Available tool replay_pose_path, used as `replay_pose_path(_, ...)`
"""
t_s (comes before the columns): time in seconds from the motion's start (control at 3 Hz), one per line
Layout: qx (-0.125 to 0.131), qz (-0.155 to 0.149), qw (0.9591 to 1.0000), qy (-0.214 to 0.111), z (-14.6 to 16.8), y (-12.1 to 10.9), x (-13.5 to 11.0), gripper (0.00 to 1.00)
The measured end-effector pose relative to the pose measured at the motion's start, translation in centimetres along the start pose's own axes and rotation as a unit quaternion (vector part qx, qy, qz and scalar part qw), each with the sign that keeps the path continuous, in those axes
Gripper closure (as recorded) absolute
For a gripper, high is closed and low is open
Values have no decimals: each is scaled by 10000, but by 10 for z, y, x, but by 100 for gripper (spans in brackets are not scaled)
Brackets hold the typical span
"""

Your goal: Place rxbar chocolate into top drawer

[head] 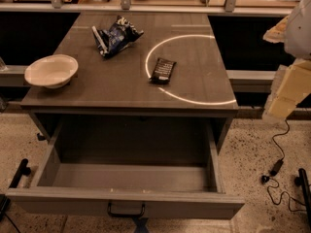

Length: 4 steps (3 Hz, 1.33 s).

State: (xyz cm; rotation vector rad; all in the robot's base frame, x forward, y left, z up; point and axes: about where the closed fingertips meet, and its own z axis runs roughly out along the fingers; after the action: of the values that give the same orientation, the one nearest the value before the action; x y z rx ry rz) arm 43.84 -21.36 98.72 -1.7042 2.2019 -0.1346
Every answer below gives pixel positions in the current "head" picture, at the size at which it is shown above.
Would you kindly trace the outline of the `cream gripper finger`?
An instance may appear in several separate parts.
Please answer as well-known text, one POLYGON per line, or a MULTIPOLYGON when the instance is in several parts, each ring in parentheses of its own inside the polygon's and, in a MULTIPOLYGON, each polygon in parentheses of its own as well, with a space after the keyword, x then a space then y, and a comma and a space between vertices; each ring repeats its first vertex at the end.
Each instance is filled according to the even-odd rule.
POLYGON ((263 40, 270 43, 283 43, 289 17, 282 18, 276 25, 267 30, 263 35, 263 40))
POLYGON ((265 117, 286 119, 310 93, 310 60, 296 59, 289 67, 280 65, 265 103, 265 117))

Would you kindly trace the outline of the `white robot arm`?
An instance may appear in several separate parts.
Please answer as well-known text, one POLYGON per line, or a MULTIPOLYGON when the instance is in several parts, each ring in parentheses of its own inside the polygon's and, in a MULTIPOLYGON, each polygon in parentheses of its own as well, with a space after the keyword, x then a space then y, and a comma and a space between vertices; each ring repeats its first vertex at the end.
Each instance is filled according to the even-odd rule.
POLYGON ((263 39, 283 43, 294 57, 293 64, 280 65, 275 73, 262 115, 266 120, 285 120, 311 93, 311 0, 301 0, 263 39))

